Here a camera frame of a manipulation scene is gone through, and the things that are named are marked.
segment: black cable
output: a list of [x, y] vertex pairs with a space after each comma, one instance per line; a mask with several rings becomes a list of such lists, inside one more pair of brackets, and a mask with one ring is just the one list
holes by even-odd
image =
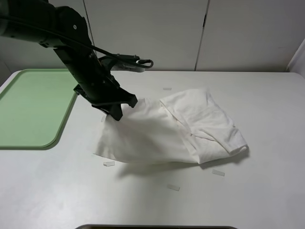
[[128, 60], [125, 60], [121, 57], [119, 57], [118, 55], [116, 54], [112, 54], [106, 50], [103, 50], [103, 49], [100, 49], [98, 47], [95, 47], [94, 45], [91, 45], [91, 44], [85, 44], [83, 42], [79, 42], [73, 38], [70, 38], [70, 37], [67, 37], [66, 35], [64, 35], [63, 33], [61, 32], [58, 32], [58, 31], [52, 31], [52, 30], [48, 30], [48, 29], [44, 29], [44, 28], [41, 28], [37, 25], [31, 25], [29, 24], [27, 21], [23, 20], [23, 19], [20, 19], [20, 18], [16, 18], [16, 17], [12, 17], [12, 16], [2, 16], [0, 15], [0, 19], [3, 19], [3, 20], [8, 20], [8, 21], [11, 21], [13, 23], [17, 23], [17, 24], [20, 24], [20, 25], [24, 25], [24, 26], [27, 26], [27, 27], [30, 27], [32, 29], [36, 29], [36, 30], [40, 30], [40, 31], [43, 31], [43, 32], [46, 32], [46, 33], [49, 33], [49, 34], [53, 34], [55, 36], [59, 36], [59, 37], [62, 37], [64, 39], [67, 39], [71, 42], [74, 42], [74, 43], [77, 43], [79, 45], [82, 45], [86, 48], [90, 48], [90, 49], [93, 49], [95, 51], [98, 51], [100, 53], [103, 53], [107, 56], [111, 56], [112, 58], [114, 59], [117, 59], [119, 61], [122, 61], [122, 62], [125, 62], [125, 63], [128, 63], [128, 64], [131, 64], [133, 66], [136, 66], [136, 67], [140, 67], [140, 68], [145, 68], [145, 69], [148, 69], [148, 68], [151, 68], [153, 67], [153, 61], [152, 60], [143, 60], [145, 61], [146, 63], [150, 63], [151, 65], [147, 66], [147, 65], [143, 65], [143, 64], [138, 64], [138, 63], [134, 63], [134, 62], [131, 62], [131, 61], [128, 61]]

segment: cloth fold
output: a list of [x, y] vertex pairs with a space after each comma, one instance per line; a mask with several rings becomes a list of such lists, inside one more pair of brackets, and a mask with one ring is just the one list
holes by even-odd
[[161, 100], [122, 105], [117, 122], [107, 116], [96, 149], [99, 156], [127, 163], [207, 161], [233, 156], [248, 146], [232, 119], [205, 89]]

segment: black mechanical arm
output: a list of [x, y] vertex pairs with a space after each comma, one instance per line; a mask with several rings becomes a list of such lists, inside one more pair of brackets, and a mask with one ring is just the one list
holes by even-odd
[[120, 87], [110, 70], [142, 72], [153, 65], [138, 56], [104, 50], [106, 56], [98, 59], [93, 49], [101, 49], [92, 46], [85, 18], [48, 0], [0, 0], [0, 35], [53, 48], [78, 82], [75, 92], [117, 121], [122, 117], [121, 104], [134, 107], [137, 98]]

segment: cabinet door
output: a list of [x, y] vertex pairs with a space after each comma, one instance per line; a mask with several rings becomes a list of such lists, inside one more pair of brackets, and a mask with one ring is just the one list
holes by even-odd
[[[86, 18], [82, 0], [49, 0], [55, 7], [69, 6]], [[52, 48], [43, 48], [37, 43], [0, 37], [0, 59], [11, 72], [27, 68], [65, 68]]]
[[151, 59], [153, 70], [194, 70], [207, 0], [85, 0], [85, 4], [96, 46]]
[[197, 70], [285, 71], [304, 25], [304, 0], [211, 0]]

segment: white cabinet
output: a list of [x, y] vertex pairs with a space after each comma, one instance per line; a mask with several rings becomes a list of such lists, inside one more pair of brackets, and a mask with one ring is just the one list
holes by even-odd
[[174, 71], [194, 70], [207, 2], [85, 0], [95, 46]]
[[197, 70], [285, 71], [304, 25], [304, 0], [211, 0]]

